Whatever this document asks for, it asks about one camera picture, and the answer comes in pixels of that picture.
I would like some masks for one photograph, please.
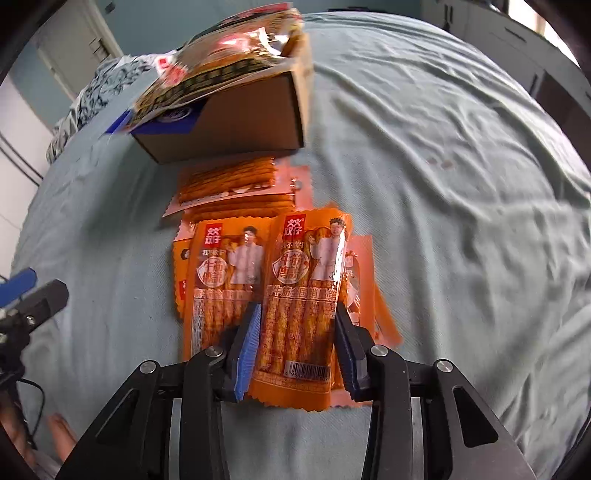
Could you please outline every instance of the cardboard box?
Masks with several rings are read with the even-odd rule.
[[[307,35],[291,69],[167,112],[132,132],[160,164],[305,145],[313,66]]]

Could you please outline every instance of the light blue bedsheet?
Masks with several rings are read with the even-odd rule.
[[[451,359],[541,479],[571,447],[591,386],[591,177],[558,126],[473,47],[393,15],[306,16],[316,205],[375,239],[399,352]],[[82,434],[147,358],[178,360],[170,243],[176,166],[100,137],[153,77],[114,99],[49,170],[13,270],[60,278],[68,307],[34,335],[27,377]],[[24,392],[33,416],[38,399]],[[232,478],[357,479],[369,409],[223,411]],[[43,427],[39,444],[50,451]],[[172,448],[173,457],[176,446]]]

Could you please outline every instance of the man printed on package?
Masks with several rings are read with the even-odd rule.
[[[228,263],[234,266],[230,279],[233,285],[254,285],[261,281],[262,245],[256,244],[256,228],[244,229],[244,243],[228,250]]]
[[[330,220],[330,237],[321,238],[318,243],[313,236],[308,238],[310,243],[310,253],[313,258],[318,260],[311,280],[317,281],[339,281],[342,273],[341,265],[337,268],[337,256],[339,252],[344,258],[345,254],[345,221],[342,218],[333,218]]]

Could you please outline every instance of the blue gripper pad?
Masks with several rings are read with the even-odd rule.
[[[0,308],[10,305],[18,297],[31,290],[37,283],[37,274],[32,268],[17,273],[0,284]]]
[[[252,370],[255,368],[256,351],[258,350],[259,336],[261,333],[261,304],[258,303],[252,312],[250,324],[246,331],[246,338],[238,357],[238,368],[236,372],[236,384],[234,394],[236,399],[241,401],[251,383]]]
[[[351,345],[345,334],[345,327],[340,321],[338,314],[335,317],[335,348],[345,390],[349,392],[351,398],[353,398],[361,390],[357,376],[357,363],[353,357]]]

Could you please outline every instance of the wall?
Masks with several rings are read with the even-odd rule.
[[[240,11],[273,3],[271,0],[96,0],[119,46],[126,54],[164,53],[218,21]],[[294,0],[302,13],[344,8],[349,5],[386,10],[418,18],[419,0]]]
[[[10,76],[0,85],[0,105],[0,134],[5,139],[0,138],[0,275],[9,277],[18,236],[37,192],[35,182],[40,183],[49,168],[45,151],[51,132]]]
[[[60,118],[66,116],[72,102],[39,58],[31,42],[22,49],[12,65],[10,75],[22,97],[47,127],[53,127]]]

